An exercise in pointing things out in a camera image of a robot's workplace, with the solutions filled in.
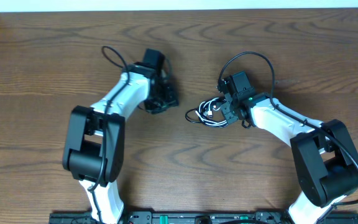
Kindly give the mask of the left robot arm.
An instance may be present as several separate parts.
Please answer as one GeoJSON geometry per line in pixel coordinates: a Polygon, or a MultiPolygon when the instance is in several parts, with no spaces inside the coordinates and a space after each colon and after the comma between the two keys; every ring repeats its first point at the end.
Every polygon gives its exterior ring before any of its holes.
{"type": "Polygon", "coordinates": [[[120,79],[107,95],[71,111],[62,166],[86,190],[97,223],[118,223],[124,211],[117,178],[128,118],[140,106],[150,114],[178,106],[165,61],[164,54],[153,49],[147,49],[140,62],[123,61],[120,79]]]}

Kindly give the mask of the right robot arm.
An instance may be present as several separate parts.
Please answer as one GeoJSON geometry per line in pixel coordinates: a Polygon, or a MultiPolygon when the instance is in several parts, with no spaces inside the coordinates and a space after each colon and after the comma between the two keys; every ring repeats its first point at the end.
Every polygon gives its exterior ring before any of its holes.
{"type": "Polygon", "coordinates": [[[301,194],[287,210],[292,223],[319,223],[358,189],[358,152],[345,124],[322,122],[257,93],[244,72],[219,78],[228,123],[242,121],[273,134],[291,147],[301,194]]]}

